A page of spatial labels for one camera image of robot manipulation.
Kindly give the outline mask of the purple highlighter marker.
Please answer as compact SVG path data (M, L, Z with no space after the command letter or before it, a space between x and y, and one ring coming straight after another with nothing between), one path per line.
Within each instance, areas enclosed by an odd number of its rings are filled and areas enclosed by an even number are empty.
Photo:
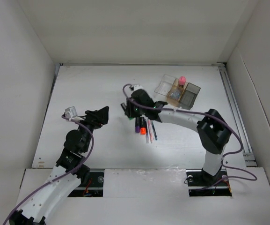
M135 118L135 133L140 133L140 117Z

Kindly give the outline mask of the orange highlighter marker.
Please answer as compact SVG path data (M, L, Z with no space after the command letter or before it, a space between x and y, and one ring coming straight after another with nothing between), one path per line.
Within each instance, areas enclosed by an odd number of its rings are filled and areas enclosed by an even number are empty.
M139 125L140 125L140 134L146 135L146 126L145 126L145 118L144 117L140 117Z

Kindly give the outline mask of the teal pen clear cap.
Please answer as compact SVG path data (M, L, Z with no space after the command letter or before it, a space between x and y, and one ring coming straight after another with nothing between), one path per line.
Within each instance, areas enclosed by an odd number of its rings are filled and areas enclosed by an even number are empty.
M153 123L153 121L151 121L150 123L151 123L151 126L152 126L152 130L153 130L153 134L154 134L154 139L157 141L158 140L158 136L157 136L157 133L156 133L156 129L155 129L154 123Z

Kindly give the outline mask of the clear jar of paper clips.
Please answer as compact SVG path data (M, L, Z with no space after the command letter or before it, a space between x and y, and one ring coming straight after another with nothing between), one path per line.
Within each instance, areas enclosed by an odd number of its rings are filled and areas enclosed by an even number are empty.
M180 96L181 96L181 93L182 93L182 92L181 92L180 90L175 89L175 90L172 90L172 91L170 92L169 97L170 97L171 99L173 99L173 100L178 101L179 98L180 98Z

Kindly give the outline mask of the pink capped patterned tube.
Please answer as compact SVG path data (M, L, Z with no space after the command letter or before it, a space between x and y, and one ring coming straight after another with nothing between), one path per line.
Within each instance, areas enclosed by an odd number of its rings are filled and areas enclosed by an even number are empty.
M182 90L186 84L186 77L185 76L181 76L178 78L178 82L177 82L177 87L178 89Z

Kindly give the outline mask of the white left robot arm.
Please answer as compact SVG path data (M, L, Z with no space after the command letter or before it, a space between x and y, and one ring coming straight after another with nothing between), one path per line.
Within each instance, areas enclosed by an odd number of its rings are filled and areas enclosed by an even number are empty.
M78 125L66 134L64 148L45 183L25 197L6 219L11 225L46 225L66 197L89 182L90 168L84 163L95 143L93 131L109 121L109 107L85 111L78 117L68 111L66 121Z

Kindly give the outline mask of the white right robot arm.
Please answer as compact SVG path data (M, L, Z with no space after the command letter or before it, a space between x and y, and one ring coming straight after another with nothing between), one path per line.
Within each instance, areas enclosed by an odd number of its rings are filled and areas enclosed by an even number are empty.
M218 111L183 111L170 107L165 101L153 101L139 84L126 84L123 87L126 96L126 87L130 88L131 96L126 97L126 103L121 104L124 114L128 118L146 116L151 121L174 124L196 132L205 149L201 179L207 186L217 182L222 168L223 152L231 136L231 131Z

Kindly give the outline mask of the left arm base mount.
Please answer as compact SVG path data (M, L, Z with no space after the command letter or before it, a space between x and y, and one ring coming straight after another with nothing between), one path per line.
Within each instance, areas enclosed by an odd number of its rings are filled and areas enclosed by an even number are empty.
M104 171L92 171L86 184L75 188L68 197L103 197Z

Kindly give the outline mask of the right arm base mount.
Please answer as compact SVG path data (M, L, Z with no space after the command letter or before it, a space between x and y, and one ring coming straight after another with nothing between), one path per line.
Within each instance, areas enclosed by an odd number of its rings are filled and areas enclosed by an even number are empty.
M232 196L229 182L220 181L223 175L227 175L226 169L214 177L208 177L201 169L190 169L186 171L184 184L188 185L190 197Z

